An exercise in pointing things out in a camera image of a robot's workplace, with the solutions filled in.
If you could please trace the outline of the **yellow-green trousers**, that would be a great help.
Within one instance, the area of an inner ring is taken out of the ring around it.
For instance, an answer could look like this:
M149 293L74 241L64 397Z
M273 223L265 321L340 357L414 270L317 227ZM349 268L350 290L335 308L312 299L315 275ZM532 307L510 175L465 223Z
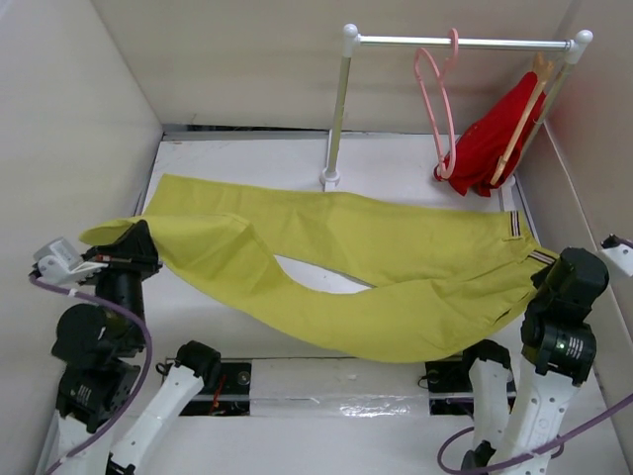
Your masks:
M518 211L474 212L164 175L141 214L161 260L315 346L442 359L501 330L556 260Z

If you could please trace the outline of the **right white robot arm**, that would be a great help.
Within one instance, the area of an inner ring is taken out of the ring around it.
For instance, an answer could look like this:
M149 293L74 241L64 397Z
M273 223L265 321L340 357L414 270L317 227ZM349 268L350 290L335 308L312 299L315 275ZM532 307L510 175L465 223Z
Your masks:
M471 346L457 365L473 390L474 441L461 468L479 474L544 474L570 403L587 381L596 337L586 318L609 281L593 253L568 247L532 277L536 289L524 313L516 397L507 399L510 357L491 340Z

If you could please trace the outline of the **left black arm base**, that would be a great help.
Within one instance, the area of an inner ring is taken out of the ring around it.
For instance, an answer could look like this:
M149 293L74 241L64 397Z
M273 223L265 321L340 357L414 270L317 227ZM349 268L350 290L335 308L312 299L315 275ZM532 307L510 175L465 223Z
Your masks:
M224 360L217 387L203 389L185 406L180 416L249 416L251 373L251 360Z

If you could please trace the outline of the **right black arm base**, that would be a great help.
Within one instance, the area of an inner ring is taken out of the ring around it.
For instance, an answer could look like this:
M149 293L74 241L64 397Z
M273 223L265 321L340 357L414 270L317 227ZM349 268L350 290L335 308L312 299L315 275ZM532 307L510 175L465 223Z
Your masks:
M429 361L417 380L427 392L432 416L473 416L472 386L460 357Z

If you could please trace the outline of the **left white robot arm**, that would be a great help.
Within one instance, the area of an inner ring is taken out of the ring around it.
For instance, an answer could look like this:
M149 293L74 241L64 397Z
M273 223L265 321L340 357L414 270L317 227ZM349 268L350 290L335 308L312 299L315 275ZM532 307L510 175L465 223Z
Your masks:
M138 474L182 410L221 378L221 355L194 340L169 364L152 362L142 283L161 268L148 223L78 252L66 239L35 255L31 282L76 299L59 318L51 354L65 365L55 419L59 456L49 474ZM120 441L113 428L149 371L162 386Z

